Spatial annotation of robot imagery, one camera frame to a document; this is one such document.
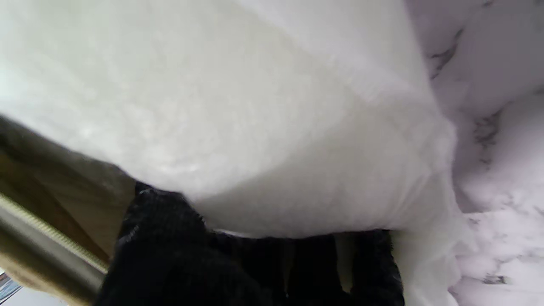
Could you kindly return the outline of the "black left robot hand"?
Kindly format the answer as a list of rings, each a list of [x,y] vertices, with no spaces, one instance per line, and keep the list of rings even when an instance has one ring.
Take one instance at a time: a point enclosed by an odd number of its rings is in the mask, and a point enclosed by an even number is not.
[[[96,306],[404,306],[392,237],[353,238],[342,289],[332,235],[234,238],[208,229],[180,193],[136,182]]]

